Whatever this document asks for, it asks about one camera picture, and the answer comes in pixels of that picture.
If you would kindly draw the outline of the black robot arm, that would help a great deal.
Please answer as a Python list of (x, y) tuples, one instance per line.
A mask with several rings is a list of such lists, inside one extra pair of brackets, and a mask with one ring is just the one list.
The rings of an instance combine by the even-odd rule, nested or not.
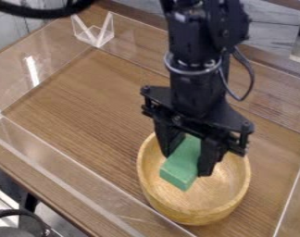
[(163, 65), (170, 85), (140, 89), (142, 113), (154, 120), (162, 154), (170, 156), (189, 134), (199, 141), (198, 175), (211, 174), (226, 153), (246, 154), (253, 122), (226, 98), (243, 101), (229, 88), (230, 60), (255, 76), (238, 45), (249, 38), (250, 17), (241, 0), (159, 0), (167, 22)]

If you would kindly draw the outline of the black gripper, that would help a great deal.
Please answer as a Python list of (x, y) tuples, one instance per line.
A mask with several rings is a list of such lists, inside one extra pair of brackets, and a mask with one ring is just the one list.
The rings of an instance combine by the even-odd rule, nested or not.
[(223, 54), (201, 65), (186, 65), (164, 55), (170, 85), (144, 86), (142, 113), (154, 120), (160, 153), (168, 157), (186, 135), (201, 140), (198, 176), (211, 175), (226, 153), (246, 154), (254, 125), (229, 105), (226, 98), (245, 99), (227, 85), (229, 59), (235, 58), (253, 73), (250, 62), (239, 52)]

